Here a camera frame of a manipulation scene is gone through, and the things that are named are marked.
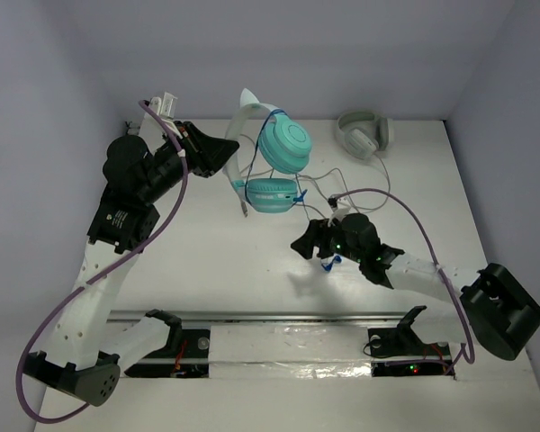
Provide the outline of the teal cat ear headphones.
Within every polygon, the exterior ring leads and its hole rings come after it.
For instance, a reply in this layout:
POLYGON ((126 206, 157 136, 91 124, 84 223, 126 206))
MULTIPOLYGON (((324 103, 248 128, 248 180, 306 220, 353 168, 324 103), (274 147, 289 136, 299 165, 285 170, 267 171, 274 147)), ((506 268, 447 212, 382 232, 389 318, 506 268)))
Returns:
POLYGON ((237 140, 246 122, 258 113, 265 118, 255 141, 254 155, 262 156, 275 172, 284 177, 254 178, 251 168, 242 175, 236 155, 229 159, 223 171, 244 213, 250 209, 266 214, 288 212, 295 204, 304 202, 306 192, 294 178, 310 162, 311 136, 286 111, 259 101, 245 88, 240 94, 239 109, 229 122, 225 138, 237 140))

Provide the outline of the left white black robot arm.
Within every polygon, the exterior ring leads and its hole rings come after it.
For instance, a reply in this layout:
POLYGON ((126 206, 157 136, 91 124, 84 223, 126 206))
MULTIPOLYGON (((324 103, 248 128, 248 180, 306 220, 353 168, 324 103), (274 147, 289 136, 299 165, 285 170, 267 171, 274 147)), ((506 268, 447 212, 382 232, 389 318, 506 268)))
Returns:
POLYGON ((172 355, 181 347, 182 322, 163 310, 147 312, 111 340, 104 338, 104 327, 128 272, 181 207, 189 177, 215 175, 239 143, 209 136, 189 121, 160 121, 158 128, 156 150, 139 134, 123 135, 106 150, 106 187, 75 287, 31 336, 16 368, 16 395, 24 409, 23 377, 98 407, 123 371, 149 354, 172 355), (155 204, 175 185, 181 196, 162 219, 155 204))

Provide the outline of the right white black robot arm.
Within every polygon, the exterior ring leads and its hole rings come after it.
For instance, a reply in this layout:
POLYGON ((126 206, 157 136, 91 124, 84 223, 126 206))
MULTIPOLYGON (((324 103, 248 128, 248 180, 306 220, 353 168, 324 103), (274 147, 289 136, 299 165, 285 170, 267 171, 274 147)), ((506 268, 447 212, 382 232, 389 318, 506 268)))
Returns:
POLYGON ((513 361, 540 328, 540 305, 504 265, 464 270, 415 257, 383 243, 363 214, 311 220, 291 248, 306 260, 343 257, 372 284, 448 305, 443 312, 414 306, 395 328, 370 331, 377 356, 416 356, 426 346, 445 342, 468 349, 479 344, 513 361))

